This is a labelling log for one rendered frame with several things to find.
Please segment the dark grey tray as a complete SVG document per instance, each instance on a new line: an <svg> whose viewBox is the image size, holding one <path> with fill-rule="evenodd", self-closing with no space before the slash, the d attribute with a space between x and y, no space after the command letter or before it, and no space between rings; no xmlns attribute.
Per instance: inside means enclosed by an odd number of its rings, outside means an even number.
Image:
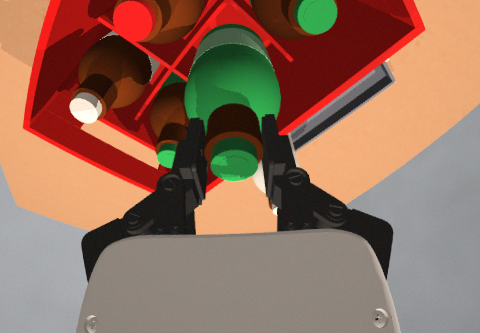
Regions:
<svg viewBox="0 0 480 333"><path fill-rule="evenodd" d="M295 152L396 82L386 61L290 132Z"/></svg>

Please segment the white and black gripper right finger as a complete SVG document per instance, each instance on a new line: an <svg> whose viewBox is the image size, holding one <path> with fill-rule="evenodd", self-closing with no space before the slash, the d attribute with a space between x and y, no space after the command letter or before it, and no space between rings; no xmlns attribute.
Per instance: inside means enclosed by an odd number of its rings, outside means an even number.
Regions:
<svg viewBox="0 0 480 333"><path fill-rule="evenodd" d="M261 137L265 192L277 206L277 231L329 228L356 233L374 250L387 280L393 241L391 225L348 209L342 201L311 183L307 171L296 167L288 135L279 136L274 114L262 117Z"/></svg>

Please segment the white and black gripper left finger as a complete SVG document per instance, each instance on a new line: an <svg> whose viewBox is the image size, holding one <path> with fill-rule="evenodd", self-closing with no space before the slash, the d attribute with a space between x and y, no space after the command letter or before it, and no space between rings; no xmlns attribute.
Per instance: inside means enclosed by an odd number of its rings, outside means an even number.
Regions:
<svg viewBox="0 0 480 333"><path fill-rule="evenodd" d="M194 210L206 199L205 141L204 121L190 118L186 139L178 141L171 172L159 178L156 190L123 218L85 234L81 247L87 282L102 251L118 240L139 235L196 235Z"/></svg>

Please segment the green bottle with pale label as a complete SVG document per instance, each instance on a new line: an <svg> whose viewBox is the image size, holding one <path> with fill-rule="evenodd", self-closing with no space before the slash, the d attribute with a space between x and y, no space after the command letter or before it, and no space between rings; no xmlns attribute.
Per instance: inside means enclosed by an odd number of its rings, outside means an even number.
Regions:
<svg viewBox="0 0 480 333"><path fill-rule="evenodd" d="M281 106L279 82L260 36L240 24L210 30L196 51L184 105L189 121L204 121L204 154L213 174L226 181L253 176L263 158L262 117L277 119Z"/></svg>

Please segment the cream bottle with grey label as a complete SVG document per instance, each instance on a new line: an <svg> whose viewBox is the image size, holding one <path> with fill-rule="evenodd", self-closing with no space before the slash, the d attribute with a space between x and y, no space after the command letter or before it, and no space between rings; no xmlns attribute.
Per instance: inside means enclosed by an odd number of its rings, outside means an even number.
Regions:
<svg viewBox="0 0 480 333"><path fill-rule="evenodd" d="M291 138L290 132L289 132L287 135L288 135L289 140L290 140L290 144L291 144L292 152L293 152L293 155L294 155L296 167L299 167L298 160L297 160L297 156L296 156L296 152L295 152L295 149L294 149L294 145L293 145L293 142L292 142L292 138ZM255 185L256 185L262 192L266 193L266 192L265 192L265 184L264 184L264 175L263 175L262 160L261 160L261 162L258 164L258 169L257 169L256 173L255 173L252 177L253 177L253 181L254 181ZM268 202L269 202L269 198L268 198ZM272 204L272 203L269 202L269 208L273 210L273 214L277 215L277 206L275 206L274 204Z"/></svg>

